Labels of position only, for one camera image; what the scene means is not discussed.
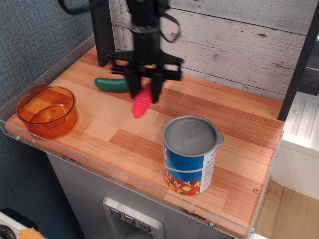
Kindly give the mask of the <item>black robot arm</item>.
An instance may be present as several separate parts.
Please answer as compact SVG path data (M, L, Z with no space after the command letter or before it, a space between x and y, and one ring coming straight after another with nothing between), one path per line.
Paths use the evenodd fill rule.
M167 0L129 0L127 7L131 15L133 50L110 54L112 70L125 77L132 98L142 89L141 79L149 78L152 101L156 103L165 80L181 80L183 59L161 49L161 39L165 37L161 18L175 24L178 21L166 13L170 8Z

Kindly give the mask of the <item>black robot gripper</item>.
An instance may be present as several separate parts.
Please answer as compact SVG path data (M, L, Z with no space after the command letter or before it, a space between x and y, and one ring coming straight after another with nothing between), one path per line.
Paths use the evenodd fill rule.
M133 32L132 51L111 53L112 73L125 75L133 99L141 89L141 76L151 77L152 102L159 100L166 79L181 80L183 59L161 49L161 32Z

